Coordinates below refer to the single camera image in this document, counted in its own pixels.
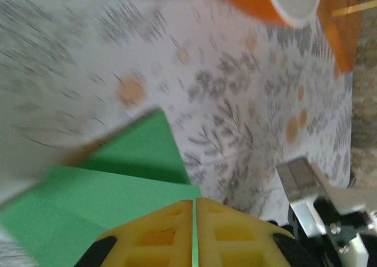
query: black rubber tip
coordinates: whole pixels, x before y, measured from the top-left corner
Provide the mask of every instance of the black rubber tip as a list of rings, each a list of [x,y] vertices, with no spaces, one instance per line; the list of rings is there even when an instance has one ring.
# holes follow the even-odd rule
[[[108,236],[93,243],[74,267],[100,267],[116,242],[115,236]]]
[[[273,224],[273,225],[279,227],[279,224],[278,224],[276,221],[274,221],[274,220],[269,220],[268,222],[269,222],[270,224]]]
[[[368,267],[377,266],[377,236],[361,235],[361,239],[368,250]]]
[[[281,233],[275,233],[272,237],[291,267],[320,267],[317,260],[295,239]]]

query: orange dot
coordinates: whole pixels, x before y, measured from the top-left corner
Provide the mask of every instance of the orange dot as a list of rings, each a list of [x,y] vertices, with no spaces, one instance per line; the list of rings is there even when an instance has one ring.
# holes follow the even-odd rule
[[[276,53],[275,52],[270,52],[270,63],[271,63],[271,65],[276,64]]]
[[[249,105],[249,114],[250,114],[250,117],[251,118],[255,117],[256,112],[257,112],[257,109],[256,109],[255,102],[250,103],[250,105]]]
[[[302,101],[302,99],[304,98],[304,95],[305,95],[305,89],[304,89],[304,86],[300,86],[299,87],[299,101]]]
[[[190,63],[190,56],[186,49],[178,49],[177,56],[183,65],[188,65]]]
[[[143,82],[135,74],[125,77],[121,83],[118,95],[126,106],[137,106],[145,99]]]
[[[306,127],[307,123],[307,110],[302,108],[300,113],[300,128],[303,130]]]
[[[282,63],[281,63],[281,66],[282,67],[286,67],[288,65],[288,57],[287,57],[287,55],[285,55],[284,57],[283,57],[283,61],[282,61]]]
[[[341,73],[340,73],[340,69],[339,69],[339,67],[338,67],[338,64],[335,62],[335,63],[334,63],[334,80],[335,80],[336,82],[339,80],[340,75],[341,75]]]
[[[257,43],[258,43],[258,40],[257,40],[257,35],[254,34],[253,36],[250,36],[247,41],[246,41],[246,47],[247,49],[250,51],[250,53],[252,53],[255,48],[257,47]]]
[[[289,144],[293,144],[297,140],[299,134],[299,122],[295,116],[289,118],[286,128],[286,138]]]

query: yellow stick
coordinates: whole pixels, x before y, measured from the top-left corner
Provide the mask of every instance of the yellow stick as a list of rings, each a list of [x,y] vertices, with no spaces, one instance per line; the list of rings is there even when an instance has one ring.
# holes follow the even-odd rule
[[[331,15],[334,18],[334,17],[339,17],[341,15],[347,15],[347,14],[351,14],[353,12],[359,12],[359,11],[363,11],[365,9],[372,9],[372,8],[376,8],[376,7],[377,7],[377,0],[373,0],[373,1],[362,3],[362,4],[359,4],[359,5],[349,6],[347,8],[336,9],[335,11],[332,12]]]

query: orange cup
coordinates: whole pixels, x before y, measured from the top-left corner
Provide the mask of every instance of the orange cup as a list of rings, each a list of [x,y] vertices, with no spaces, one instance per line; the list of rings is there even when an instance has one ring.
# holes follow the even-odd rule
[[[303,27],[316,15],[320,0],[228,0],[264,22]]]

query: floral pattern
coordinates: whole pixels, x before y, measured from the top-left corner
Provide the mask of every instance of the floral pattern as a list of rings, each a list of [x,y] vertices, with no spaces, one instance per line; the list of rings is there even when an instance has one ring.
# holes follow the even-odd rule
[[[286,222],[275,168],[297,156],[349,183],[352,78],[316,19],[266,26],[224,0],[0,0],[0,37],[9,175],[160,107],[192,182],[242,212]]]

